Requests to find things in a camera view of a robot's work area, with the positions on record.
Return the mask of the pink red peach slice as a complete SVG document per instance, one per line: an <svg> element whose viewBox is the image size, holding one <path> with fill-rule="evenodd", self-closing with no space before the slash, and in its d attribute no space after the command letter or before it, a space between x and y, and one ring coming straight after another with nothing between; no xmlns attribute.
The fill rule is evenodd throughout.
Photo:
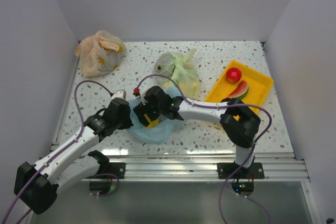
<svg viewBox="0 0 336 224"><path fill-rule="evenodd" d="M238 84L236 89L228 95L228 98L243 99L247 95L248 91L249 91L249 84L245 80L243 80Z"/></svg>

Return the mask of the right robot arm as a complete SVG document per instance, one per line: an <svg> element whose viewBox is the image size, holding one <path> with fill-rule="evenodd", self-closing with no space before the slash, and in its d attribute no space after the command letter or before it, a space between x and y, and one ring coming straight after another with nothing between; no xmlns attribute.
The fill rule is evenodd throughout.
<svg viewBox="0 0 336 224"><path fill-rule="evenodd" d="M260 118L239 99L224 99L218 104L187 100L182 95L172 97L162 88L152 86L142 93L134 88L140 103L133 111L140 123L149 126L159 118L169 120L200 120L220 124L236 145L234 172L246 178L253 171L253 144L259 130Z"/></svg>

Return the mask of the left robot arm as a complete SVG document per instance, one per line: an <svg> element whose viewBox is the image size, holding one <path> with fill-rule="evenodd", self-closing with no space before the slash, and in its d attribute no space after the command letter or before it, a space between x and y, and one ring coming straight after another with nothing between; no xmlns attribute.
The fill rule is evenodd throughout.
<svg viewBox="0 0 336 224"><path fill-rule="evenodd" d="M114 98L103 114L88 117L84 127L55 151L34 164L22 163L16 173L15 195L39 215L50 208L63 189L84 178L118 180L119 169L91 148L115 130L130 128L130 112L128 101Z"/></svg>

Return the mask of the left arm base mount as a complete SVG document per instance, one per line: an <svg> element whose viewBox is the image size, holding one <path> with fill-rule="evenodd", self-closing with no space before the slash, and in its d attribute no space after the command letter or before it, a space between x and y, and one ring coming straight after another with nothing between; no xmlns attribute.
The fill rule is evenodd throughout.
<svg viewBox="0 0 336 224"><path fill-rule="evenodd" d="M97 198L116 193L120 180L124 179L125 163L112 163L107 156L97 150L89 152L78 164L82 178L105 180L103 185L98 185L98 182L89 183L90 192Z"/></svg>

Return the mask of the red fruit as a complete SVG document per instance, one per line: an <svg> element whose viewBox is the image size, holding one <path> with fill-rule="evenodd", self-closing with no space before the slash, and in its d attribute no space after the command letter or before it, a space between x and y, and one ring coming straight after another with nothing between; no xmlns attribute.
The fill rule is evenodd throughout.
<svg viewBox="0 0 336 224"><path fill-rule="evenodd" d="M226 81L234 84L240 81L242 72L238 68L229 68L226 72Z"/></svg>

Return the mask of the light blue plastic bag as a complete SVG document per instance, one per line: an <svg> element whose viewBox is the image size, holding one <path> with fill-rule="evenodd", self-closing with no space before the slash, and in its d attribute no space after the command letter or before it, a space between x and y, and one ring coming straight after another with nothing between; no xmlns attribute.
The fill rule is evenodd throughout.
<svg viewBox="0 0 336 224"><path fill-rule="evenodd" d="M140 103L140 99L129 100L131 109L130 119L133 126L127 129L127 132L137 140L148 144L161 144L168 140L170 135L184 126L184 121L170 120L164 116L160 116L160 122L154 127L145 127L139 122L133 108Z"/></svg>

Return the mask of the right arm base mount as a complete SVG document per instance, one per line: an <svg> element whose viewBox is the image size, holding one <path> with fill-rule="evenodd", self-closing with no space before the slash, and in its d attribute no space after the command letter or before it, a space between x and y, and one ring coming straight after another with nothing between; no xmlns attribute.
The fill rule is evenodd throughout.
<svg viewBox="0 0 336 224"><path fill-rule="evenodd" d="M238 165L235 163L218 163L217 173L219 179L227 179ZM231 179L230 185L235 193L250 196L255 189L255 179L265 179L262 163L253 162L249 168L242 167Z"/></svg>

